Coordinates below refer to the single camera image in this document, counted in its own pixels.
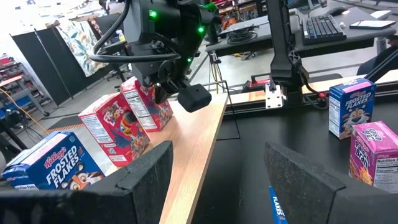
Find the black computer keyboard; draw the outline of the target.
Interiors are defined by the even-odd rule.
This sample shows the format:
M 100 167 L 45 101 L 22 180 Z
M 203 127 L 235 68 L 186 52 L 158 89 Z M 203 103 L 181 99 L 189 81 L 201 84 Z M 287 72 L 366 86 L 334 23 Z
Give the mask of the black computer keyboard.
M 320 44 L 346 40 L 347 36 L 335 21 L 326 14 L 304 19 L 302 22 L 303 43 L 305 45 Z

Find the silver metal bracket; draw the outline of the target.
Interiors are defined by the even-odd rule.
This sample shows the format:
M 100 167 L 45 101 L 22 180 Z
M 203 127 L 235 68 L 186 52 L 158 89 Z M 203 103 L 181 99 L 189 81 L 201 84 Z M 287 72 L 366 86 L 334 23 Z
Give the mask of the silver metal bracket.
M 270 83 L 265 85 L 266 108 L 274 109 L 283 107 L 282 92 L 279 85 L 271 86 Z

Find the black computer mouse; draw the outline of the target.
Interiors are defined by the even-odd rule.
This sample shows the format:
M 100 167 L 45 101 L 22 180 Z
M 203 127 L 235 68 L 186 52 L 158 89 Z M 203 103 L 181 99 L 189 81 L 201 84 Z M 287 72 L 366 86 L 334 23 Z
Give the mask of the black computer mouse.
M 346 7 L 334 7 L 332 9 L 330 9 L 329 11 L 327 11 L 325 13 L 325 15 L 328 15 L 328 16 L 339 16 L 339 15 L 342 15 L 342 14 L 348 12 L 348 11 L 349 11 L 349 9 L 346 8 Z

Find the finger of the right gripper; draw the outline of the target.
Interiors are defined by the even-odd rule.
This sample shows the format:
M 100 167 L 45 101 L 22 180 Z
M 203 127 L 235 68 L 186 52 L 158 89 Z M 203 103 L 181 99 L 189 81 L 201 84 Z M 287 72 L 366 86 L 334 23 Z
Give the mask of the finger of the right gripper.
M 170 95 L 168 92 L 168 85 L 166 83 L 156 83 L 154 85 L 155 90 L 155 103 L 161 104 L 163 103 Z

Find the storage rack with coloured bins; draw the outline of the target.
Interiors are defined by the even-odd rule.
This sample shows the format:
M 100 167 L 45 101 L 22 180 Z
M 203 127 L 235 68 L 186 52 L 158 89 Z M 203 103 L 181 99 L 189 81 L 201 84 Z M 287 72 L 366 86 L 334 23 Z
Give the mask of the storage rack with coloured bins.
M 6 110 L 17 109 L 26 111 L 39 110 L 45 117 L 50 113 L 43 105 L 51 99 L 41 90 L 39 85 L 27 71 L 25 66 L 7 53 L 0 54 L 0 117 Z

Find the red and black clamp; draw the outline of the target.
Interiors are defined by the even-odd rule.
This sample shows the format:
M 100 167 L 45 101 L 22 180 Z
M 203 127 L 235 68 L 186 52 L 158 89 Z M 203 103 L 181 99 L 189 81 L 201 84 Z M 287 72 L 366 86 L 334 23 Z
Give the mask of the red and black clamp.
M 263 77 L 263 76 L 264 75 L 252 75 L 251 79 L 244 83 L 241 93 L 264 91 L 265 85 L 269 83 L 270 78 L 261 78 L 259 80 L 256 80 L 257 77 Z

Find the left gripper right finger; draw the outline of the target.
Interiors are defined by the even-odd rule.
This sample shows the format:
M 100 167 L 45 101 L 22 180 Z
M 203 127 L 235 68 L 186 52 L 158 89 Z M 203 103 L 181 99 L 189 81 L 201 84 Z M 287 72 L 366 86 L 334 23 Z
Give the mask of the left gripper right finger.
M 398 194 L 267 141 L 264 161 L 289 224 L 398 224 Z

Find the blue Frosted Flakes cereal box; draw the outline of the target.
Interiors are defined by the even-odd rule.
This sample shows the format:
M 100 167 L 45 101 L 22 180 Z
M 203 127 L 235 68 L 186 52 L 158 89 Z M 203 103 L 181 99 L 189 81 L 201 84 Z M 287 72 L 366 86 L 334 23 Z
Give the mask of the blue Frosted Flakes cereal box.
M 105 175 L 75 133 L 55 131 L 13 158 L 2 177 L 18 190 L 82 190 Z
M 272 208 L 272 216 L 274 224 L 288 224 L 284 211 L 279 203 L 275 191 L 272 186 L 269 186 L 269 194 Z
M 356 78 L 329 89 L 329 131 L 338 139 L 351 136 L 355 124 L 371 121 L 376 84 Z

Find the pink Raisin Bran cereal box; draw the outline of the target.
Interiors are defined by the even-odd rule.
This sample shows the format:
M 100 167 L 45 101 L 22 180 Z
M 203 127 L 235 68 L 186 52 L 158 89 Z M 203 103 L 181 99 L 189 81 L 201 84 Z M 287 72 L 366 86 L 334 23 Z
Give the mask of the pink Raisin Bran cereal box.
M 398 193 L 398 135 L 382 121 L 353 125 L 348 175 Z

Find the wooden shelf with black frame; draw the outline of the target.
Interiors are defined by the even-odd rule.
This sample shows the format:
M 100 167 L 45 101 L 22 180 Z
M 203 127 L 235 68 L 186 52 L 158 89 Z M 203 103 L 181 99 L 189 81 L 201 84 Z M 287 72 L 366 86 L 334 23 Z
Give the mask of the wooden shelf with black frame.
M 174 116 L 163 130 L 149 134 L 145 153 L 163 141 L 173 143 L 171 179 L 159 224 L 191 222 L 229 100 L 229 93 L 214 94 L 208 106 L 192 113 L 172 101 Z

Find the red Froot Loops cereal box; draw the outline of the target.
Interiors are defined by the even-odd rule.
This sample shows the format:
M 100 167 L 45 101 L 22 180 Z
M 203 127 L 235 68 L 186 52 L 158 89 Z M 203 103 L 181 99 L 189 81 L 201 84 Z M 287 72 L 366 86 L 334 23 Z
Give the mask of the red Froot Loops cereal box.
M 147 132 L 161 131 L 174 114 L 167 100 L 160 104 L 155 102 L 153 86 L 144 87 L 136 77 L 127 79 L 120 89 Z
M 128 165 L 150 143 L 145 129 L 120 92 L 103 95 L 78 117 L 115 166 Z

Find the black partition panel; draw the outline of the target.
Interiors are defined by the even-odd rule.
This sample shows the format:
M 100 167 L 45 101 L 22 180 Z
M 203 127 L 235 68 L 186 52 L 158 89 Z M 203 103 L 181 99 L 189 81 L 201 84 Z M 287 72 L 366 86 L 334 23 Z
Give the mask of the black partition panel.
M 50 95 L 57 105 L 87 90 L 111 71 L 111 66 L 107 65 L 87 77 L 56 28 L 35 31 L 35 34 L 50 62 L 47 77 L 55 79 L 50 84 L 50 88 L 54 89 Z
M 22 52 L 52 101 L 57 106 L 67 101 L 70 95 L 37 34 L 28 32 L 12 35 L 11 38 Z

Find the small white device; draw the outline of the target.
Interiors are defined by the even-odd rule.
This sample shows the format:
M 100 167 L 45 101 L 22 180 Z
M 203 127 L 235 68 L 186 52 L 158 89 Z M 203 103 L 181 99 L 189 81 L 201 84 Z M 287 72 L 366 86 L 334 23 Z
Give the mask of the small white device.
M 391 10 L 375 11 L 371 14 L 371 16 L 373 16 L 375 19 L 379 21 L 387 20 L 390 15 L 392 15 Z

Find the black office chair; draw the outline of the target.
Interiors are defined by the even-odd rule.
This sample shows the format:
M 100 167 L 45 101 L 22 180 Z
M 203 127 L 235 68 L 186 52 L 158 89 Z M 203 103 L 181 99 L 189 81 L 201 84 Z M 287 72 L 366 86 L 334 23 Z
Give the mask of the black office chair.
M 93 19 L 97 27 L 93 26 L 95 29 L 95 36 L 98 40 L 102 38 L 107 31 L 111 29 L 113 24 L 117 21 L 120 12 L 110 15 L 105 15 L 101 17 L 96 17 Z M 108 37 L 104 44 L 99 48 L 98 54 L 100 55 L 113 55 L 113 56 L 127 56 L 127 42 L 125 40 L 120 40 L 119 34 L 124 34 L 123 25 L 120 24 L 118 28 Z M 128 78 L 131 78 L 131 70 L 127 63 L 108 63 L 110 70 L 110 75 L 106 79 L 110 81 L 111 78 L 116 77 L 122 82 L 125 82 Z

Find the black table frame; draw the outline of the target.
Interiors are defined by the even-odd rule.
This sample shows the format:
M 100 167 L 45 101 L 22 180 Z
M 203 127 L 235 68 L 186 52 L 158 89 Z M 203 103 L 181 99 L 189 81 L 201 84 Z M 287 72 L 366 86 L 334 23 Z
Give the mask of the black table frame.
M 392 52 L 385 57 L 377 57 L 377 64 L 373 66 L 369 75 L 365 76 L 370 81 L 377 85 L 376 88 L 376 102 L 377 103 L 398 103 L 398 48 L 394 48 Z M 325 106 L 326 100 L 329 99 L 329 89 L 332 86 L 347 82 L 345 78 L 338 78 L 334 80 L 326 80 L 322 82 L 310 83 L 309 86 L 304 86 L 303 101 L 299 104 L 284 103 L 281 110 L 287 108 L 297 108 L 308 105 Z M 323 92 L 327 94 L 325 99 L 318 97 L 318 93 Z M 232 103 L 226 109 L 229 115 L 236 113 L 239 115 L 246 113 L 260 113 L 268 110 L 266 108 L 266 96 L 264 91 L 255 91 L 256 97 L 252 101 L 245 101 L 240 103 Z

